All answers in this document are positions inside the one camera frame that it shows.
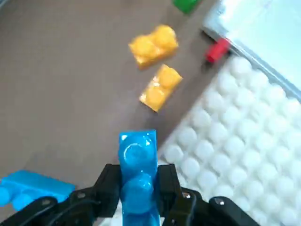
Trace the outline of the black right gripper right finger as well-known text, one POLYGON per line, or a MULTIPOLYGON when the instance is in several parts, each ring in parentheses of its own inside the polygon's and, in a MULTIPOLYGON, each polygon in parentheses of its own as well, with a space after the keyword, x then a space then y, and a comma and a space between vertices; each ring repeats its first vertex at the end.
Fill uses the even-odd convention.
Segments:
POLYGON ((198 191, 182 187, 174 164, 158 166, 156 201, 164 226, 258 225, 231 199, 216 196, 206 202, 198 191))

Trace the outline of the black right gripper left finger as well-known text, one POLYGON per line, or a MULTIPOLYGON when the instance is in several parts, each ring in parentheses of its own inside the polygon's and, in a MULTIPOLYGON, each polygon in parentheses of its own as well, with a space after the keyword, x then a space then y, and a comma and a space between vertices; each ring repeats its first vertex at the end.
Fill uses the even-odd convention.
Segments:
POLYGON ((91 226, 111 218, 120 198, 120 166, 106 164, 92 187, 72 192, 58 202, 43 196, 1 222, 2 226, 91 226))

